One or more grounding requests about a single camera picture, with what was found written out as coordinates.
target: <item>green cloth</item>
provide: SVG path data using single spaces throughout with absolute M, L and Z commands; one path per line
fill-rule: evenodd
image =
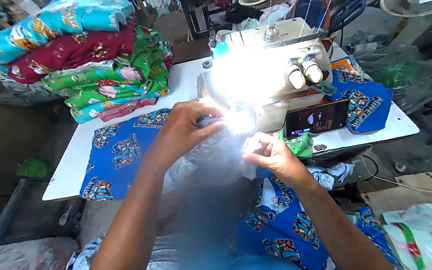
M 284 137 L 283 129 L 275 132 L 274 135 L 283 139 L 286 142 L 287 147 L 291 149 L 293 154 L 298 158 L 312 158 L 313 157 L 313 142 L 311 140 L 312 134 L 305 133 L 295 139 L 286 139 Z
M 74 109 L 134 96 L 143 99 L 167 95 L 169 72 L 162 58 L 171 54 L 171 47 L 162 41 L 158 31 L 138 25 L 135 32 L 133 54 L 113 59 L 114 70 L 75 72 L 42 82 L 54 90 L 69 90 L 72 96 L 65 103 Z
M 16 175 L 27 177 L 45 177 L 51 171 L 50 167 L 38 158 L 30 158 L 19 165 Z

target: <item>red printed fabric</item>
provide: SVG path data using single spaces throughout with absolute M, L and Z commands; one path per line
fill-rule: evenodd
M 139 109 L 145 106 L 155 105 L 158 101 L 158 97 L 150 97 L 138 99 L 135 101 L 129 101 L 128 103 L 121 104 L 114 108 L 100 112 L 97 116 L 103 121 L 107 122 L 114 118 L 123 117 L 131 114 L 135 109 Z
M 48 45 L 10 63 L 8 75 L 22 84 L 33 84 L 56 70 L 110 60 L 116 58 L 118 52 L 131 55 L 136 39 L 134 29 L 135 22 L 128 20 L 119 32 L 88 31 L 59 36 Z

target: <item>person's right hand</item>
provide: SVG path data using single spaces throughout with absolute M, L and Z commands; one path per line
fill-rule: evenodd
M 257 132 L 251 140 L 261 143 L 262 147 L 258 153 L 244 154 L 244 161 L 269 169 L 288 186 L 304 188 L 317 183 L 282 139 Z

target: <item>turquoise printed fabric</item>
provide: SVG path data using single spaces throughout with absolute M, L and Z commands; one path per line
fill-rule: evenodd
M 48 44 L 62 34 L 119 31 L 135 12 L 128 0 L 57 0 L 39 13 L 0 31 L 0 71 L 5 64 Z

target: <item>smartphone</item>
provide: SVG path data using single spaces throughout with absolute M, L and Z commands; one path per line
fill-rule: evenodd
M 290 110 L 284 120 L 284 138 L 346 127 L 349 99 Z

